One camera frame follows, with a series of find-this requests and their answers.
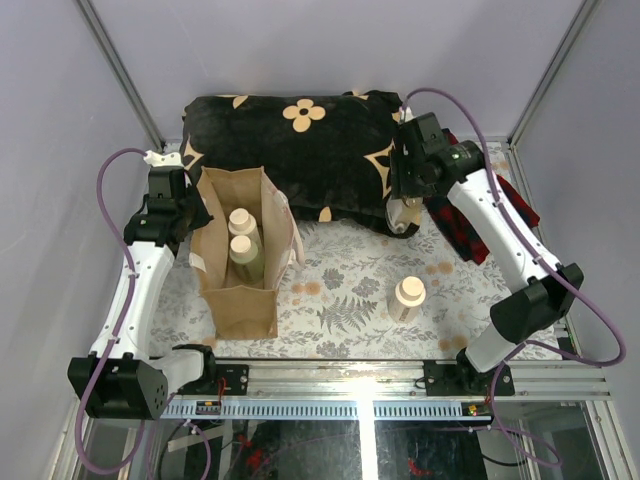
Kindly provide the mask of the green bottle wooden cap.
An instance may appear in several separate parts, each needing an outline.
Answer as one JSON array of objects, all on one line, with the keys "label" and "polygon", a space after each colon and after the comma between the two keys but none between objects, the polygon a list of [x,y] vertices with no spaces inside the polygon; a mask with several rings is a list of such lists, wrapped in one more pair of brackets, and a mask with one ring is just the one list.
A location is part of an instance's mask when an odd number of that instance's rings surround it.
[{"label": "green bottle wooden cap", "polygon": [[253,240],[245,235],[230,241],[229,256],[239,279],[249,285],[257,284],[264,277],[264,260]]}]

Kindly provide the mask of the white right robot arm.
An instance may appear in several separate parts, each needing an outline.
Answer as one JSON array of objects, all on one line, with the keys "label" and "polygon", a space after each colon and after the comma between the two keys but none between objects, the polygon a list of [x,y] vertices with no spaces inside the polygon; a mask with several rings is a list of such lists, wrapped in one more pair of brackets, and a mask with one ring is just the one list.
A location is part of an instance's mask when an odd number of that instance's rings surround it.
[{"label": "white right robot arm", "polygon": [[524,223],[483,151],[472,141],[451,144],[432,113],[399,113],[398,153],[390,160],[389,229],[400,234],[412,223],[422,199],[446,197],[494,255],[511,294],[490,309],[491,322],[456,357],[451,379],[467,394],[485,391],[501,361],[534,333],[563,317],[581,269],[564,266]]}]

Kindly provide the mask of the beige bottle wooden cap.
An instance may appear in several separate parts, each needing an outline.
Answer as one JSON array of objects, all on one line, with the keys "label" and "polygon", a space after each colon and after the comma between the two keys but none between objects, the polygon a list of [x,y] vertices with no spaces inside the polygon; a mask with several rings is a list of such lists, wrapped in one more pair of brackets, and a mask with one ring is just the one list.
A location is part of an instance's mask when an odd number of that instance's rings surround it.
[{"label": "beige bottle wooden cap", "polygon": [[247,236],[254,243],[261,241],[255,217],[244,208],[234,209],[228,217],[228,230],[233,237]]}]

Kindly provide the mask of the cream bottle wooden cap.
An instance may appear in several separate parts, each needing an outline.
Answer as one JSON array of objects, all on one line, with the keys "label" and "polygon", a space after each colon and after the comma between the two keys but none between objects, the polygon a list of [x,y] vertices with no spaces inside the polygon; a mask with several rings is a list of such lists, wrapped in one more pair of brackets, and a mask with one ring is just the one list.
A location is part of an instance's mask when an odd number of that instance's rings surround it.
[{"label": "cream bottle wooden cap", "polygon": [[399,281],[388,302],[390,317],[399,323],[408,323],[418,315],[426,298],[426,288],[422,280],[415,276]]}]

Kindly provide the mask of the brown jute canvas bag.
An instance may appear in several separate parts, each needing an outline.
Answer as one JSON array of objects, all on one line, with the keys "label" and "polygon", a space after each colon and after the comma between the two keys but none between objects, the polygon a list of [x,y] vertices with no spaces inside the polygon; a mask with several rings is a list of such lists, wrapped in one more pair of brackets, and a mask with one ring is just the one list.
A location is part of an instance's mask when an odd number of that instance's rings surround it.
[{"label": "brown jute canvas bag", "polygon": [[[195,230],[189,263],[198,275],[200,295],[221,340],[278,336],[277,297],[292,265],[304,263],[302,240],[286,196],[262,168],[226,171],[202,168],[197,189],[213,219]],[[237,208],[257,220],[264,251],[264,276],[246,283],[230,257],[228,217]]]}]

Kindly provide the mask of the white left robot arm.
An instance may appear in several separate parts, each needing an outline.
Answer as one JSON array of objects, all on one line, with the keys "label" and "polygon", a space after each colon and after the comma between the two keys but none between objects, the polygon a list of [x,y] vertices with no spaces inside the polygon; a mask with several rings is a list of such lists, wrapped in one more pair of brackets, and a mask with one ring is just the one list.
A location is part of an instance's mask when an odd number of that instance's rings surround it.
[{"label": "white left robot arm", "polygon": [[211,348],[148,352],[151,323],[179,246],[207,214],[196,188],[178,166],[153,167],[142,208],[126,225],[121,277],[103,329],[85,357],[74,357],[68,379],[91,418],[155,420],[170,396],[212,392],[219,381]]}]

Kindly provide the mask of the yellow liquid bottle white cap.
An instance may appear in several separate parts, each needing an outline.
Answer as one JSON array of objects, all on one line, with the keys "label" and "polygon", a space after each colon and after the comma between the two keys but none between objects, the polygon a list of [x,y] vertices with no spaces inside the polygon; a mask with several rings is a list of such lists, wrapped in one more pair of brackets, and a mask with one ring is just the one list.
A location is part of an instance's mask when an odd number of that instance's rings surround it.
[{"label": "yellow liquid bottle white cap", "polygon": [[391,198],[386,203],[386,221],[395,235],[406,233],[421,223],[422,200],[420,198]]}]

